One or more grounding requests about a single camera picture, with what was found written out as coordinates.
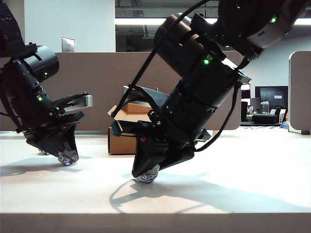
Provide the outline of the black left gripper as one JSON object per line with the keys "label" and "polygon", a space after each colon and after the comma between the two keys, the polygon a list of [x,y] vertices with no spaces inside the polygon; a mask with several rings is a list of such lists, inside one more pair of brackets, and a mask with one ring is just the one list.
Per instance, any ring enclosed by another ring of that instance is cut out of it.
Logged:
{"label": "black left gripper", "polygon": [[74,132],[84,116],[81,111],[66,114],[44,106],[17,106],[26,142],[55,157],[79,158]]}

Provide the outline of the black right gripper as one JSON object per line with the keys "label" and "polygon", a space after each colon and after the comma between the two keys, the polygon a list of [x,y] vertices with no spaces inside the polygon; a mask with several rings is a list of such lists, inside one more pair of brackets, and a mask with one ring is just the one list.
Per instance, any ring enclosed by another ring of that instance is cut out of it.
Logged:
{"label": "black right gripper", "polygon": [[206,115],[180,113],[174,123],[170,116],[148,113],[150,121],[137,121],[136,155],[132,175],[138,177],[160,165],[160,170],[194,157],[197,140],[207,140],[203,129]]}

